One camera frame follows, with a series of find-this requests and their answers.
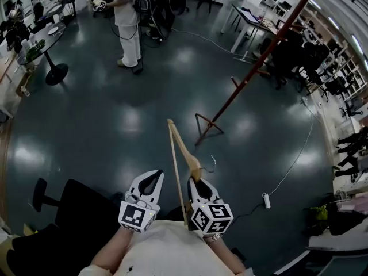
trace white pants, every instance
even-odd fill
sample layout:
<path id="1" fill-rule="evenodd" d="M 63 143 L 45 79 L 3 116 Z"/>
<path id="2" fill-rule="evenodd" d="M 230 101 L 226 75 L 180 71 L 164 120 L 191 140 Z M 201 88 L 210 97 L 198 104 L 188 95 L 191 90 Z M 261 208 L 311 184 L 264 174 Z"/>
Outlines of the white pants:
<path id="1" fill-rule="evenodd" d="M 134 67 L 140 59 L 139 32 L 137 26 L 119 26 L 120 43 L 124 50 L 122 63 Z"/>

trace bottle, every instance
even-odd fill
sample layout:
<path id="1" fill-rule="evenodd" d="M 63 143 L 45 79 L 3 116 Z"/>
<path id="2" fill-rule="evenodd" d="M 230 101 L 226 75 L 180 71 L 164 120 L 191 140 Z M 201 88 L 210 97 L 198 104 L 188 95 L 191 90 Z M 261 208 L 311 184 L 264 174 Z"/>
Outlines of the bottle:
<path id="1" fill-rule="evenodd" d="M 29 42 L 31 44 L 31 46 L 35 46 L 36 45 L 36 37 L 35 37 L 35 34 L 30 34 L 29 35 Z"/>
<path id="2" fill-rule="evenodd" d="M 24 52 L 27 54 L 28 50 L 30 50 L 30 45 L 29 45 L 27 39 L 24 39 L 21 42 L 21 44 L 22 44 L 22 47 L 23 47 L 22 49 L 24 49 Z"/>
<path id="3" fill-rule="evenodd" d="M 21 92 L 26 95 L 27 97 L 30 96 L 30 92 L 27 90 L 27 88 L 25 86 L 21 87 Z"/>

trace white cable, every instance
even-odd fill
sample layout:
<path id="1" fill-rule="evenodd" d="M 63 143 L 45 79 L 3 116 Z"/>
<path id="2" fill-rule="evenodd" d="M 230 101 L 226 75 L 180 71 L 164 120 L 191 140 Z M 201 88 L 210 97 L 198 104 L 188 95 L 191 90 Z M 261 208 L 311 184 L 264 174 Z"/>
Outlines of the white cable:
<path id="1" fill-rule="evenodd" d="M 287 173 L 285 174 L 285 176 L 282 178 L 282 180 L 280 181 L 280 183 L 277 185 L 277 187 L 274 189 L 274 191 L 272 191 L 269 196 L 271 196 L 273 194 L 273 192 L 275 192 L 281 185 L 281 183 L 286 179 L 286 177 L 289 175 L 290 171 L 292 170 L 293 166 L 295 165 L 295 163 L 297 162 L 297 160 L 299 159 L 299 156 L 301 155 L 301 153 L 303 152 L 304 150 L 304 147 L 306 146 L 306 143 L 308 142 L 309 140 L 309 137 L 311 136 L 311 133 L 312 133 L 312 128 L 313 128 L 313 117 L 312 115 L 314 116 L 314 114 L 312 112 L 310 112 L 310 119 L 312 120 L 311 122 L 311 126 L 310 126 L 310 130 L 309 130 L 309 134 L 308 134 L 308 137 L 306 138 L 305 140 L 305 143 L 300 151 L 300 153 L 298 154 L 297 158 L 295 159 L 295 161 L 293 162 L 292 166 L 289 168 L 289 170 L 287 171 Z"/>
<path id="2" fill-rule="evenodd" d="M 220 48 L 220 49 L 222 49 L 223 51 L 228 52 L 228 53 L 231 53 L 229 50 L 226 50 L 225 48 L 223 48 L 223 47 L 221 47 L 221 46 L 217 45 L 214 41 L 209 40 L 209 39 L 207 39 L 207 38 L 204 38 L 204 37 L 202 37 L 202 36 L 201 36 L 201 35 L 199 35 L 199 34 L 194 34 L 194 33 L 191 33 L 191 32 L 185 32 L 185 31 L 182 31 L 182 30 L 176 30 L 176 29 L 174 29 L 174 28 L 171 28 L 171 29 L 172 29 L 172 30 L 174 30 L 174 31 L 176 31 L 176 32 L 178 32 L 178 33 L 191 34 L 191 35 L 193 35 L 193 36 L 200 37 L 200 38 L 205 39 L 206 41 L 209 41 L 209 42 L 211 42 L 212 44 L 216 45 L 217 47 L 219 47 L 219 48 Z"/>
<path id="3" fill-rule="evenodd" d="M 313 115 L 313 117 L 315 117 L 317 119 L 317 121 L 320 122 L 320 124 L 322 124 L 321 120 L 319 118 L 317 118 L 314 113 L 312 113 L 312 111 L 309 109 L 309 107 L 308 106 L 305 106 L 305 107 L 310 111 L 310 113 Z"/>

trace wooden coat rack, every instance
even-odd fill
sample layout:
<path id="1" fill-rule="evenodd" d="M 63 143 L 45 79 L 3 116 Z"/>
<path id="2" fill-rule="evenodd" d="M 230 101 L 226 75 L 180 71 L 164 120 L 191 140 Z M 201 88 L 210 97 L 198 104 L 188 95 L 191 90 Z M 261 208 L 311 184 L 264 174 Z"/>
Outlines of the wooden coat rack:
<path id="1" fill-rule="evenodd" d="M 305 7 L 305 5 L 308 3 L 308 1 L 309 0 L 300 0 L 299 1 L 298 5 L 295 7 L 294 11 L 291 13 L 291 15 L 289 16 L 289 18 L 287 19 L 287 21 L 285 22 L 285 24 L 283 25 L 281 30 L 277 33 L 277 35 L 275 36 L 275 39 L 271 42 L 268 49 L 261 55 L 261 57 L 258 59 L 258 61 L 254 64 L 252 70 L 243 79 L 243 81 L 240 84 L 237 84 L 232 79 L 235 86 L 236 86 L 236 89 L 233 92 L 233 94 L 230 96 L 230 98 L 227 100 L 227 102 L 218 111 L 218 113 L 213 117 L 213 119 L 209 120 L 208 118 L 206 118 L 206 117 L 204 117 L 204 116 L 202 116 L 198 113 L 195 114 L 196 117 L 201 117 L 207 122 L 207 127 L 204 130 L 204 132 L 201 134 L 201 136 L 199 137 L 197 142 L 195 143 L 195 146 L 199 145 L 202 142 L 202 140 L 204 139 L 204 137 L 206 136 L 206 134 L 208 133 L 208 131 L 212 127 L 217 128 L 218 130 L 220 130 L 221 133 L 223 133 L 223 131 L 215 124 L 215 122 L 219 119 L 219 117 L 224 113 L 226 108 L 228 108 L 228 106 L 233 102 L 233 100 L 236 98 L 236 96 L 240 93 L 240 91 L 242 91 L 242 89 L 246 86 L 246 84 L 249 83 L 249 81 L 252 79 L 252 77 L 255 74 L 264 74 L 265 73 L 264 71 L 260 70 L 261 66 L 263 66 L 263 63 L 265 62 L 266 58 L 272 52 L 272 50 L 276 47 L 276 45 L 279 43 L 279 41 L 285 39 L 284 35 L 288 31 L 288 29 L 293 25 L 293 22 L 298 17 L 298 15 L 301 13 L 301 11 Z"/>

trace round table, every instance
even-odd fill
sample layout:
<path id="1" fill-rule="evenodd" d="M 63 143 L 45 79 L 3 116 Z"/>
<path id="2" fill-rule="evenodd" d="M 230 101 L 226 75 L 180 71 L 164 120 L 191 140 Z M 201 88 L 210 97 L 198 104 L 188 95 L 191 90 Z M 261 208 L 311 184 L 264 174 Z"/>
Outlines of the round table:
<path id="1" fill-rule="evenodd" d="M 57 32 L 52 35 L 49 35 L 48 32 L 53 28 L 58 28 Z M 40 30 L 34 36 L 37 42 L 41 41 L 42 39 L 45 40 L 45 46 L 41 50 L 39 50 L 37 57 L 34 58 L 33 60 L 27 60 L 26 55 L 20 54 L 17 58 L 18 63 L 20 65 L 24 65 L 34 61 L 35 59 L 39 58 L 42 54 L 44 54 L 51 68 L 51 71 L 48 72 L 46 76 L 46 84 L 50 86 L 59 84 L 68 74 L 69 69 L 68 66 L 64 63 L 58 64 L 57 66 L 54 65 L 48 54 L 48 50 L 52 46 L 54 46 L 55 43 L 64 34 L 65 28 L 66 26 L 64 23 L 58 22 L 57 24 L 47 26 L 46 28 Z"/>

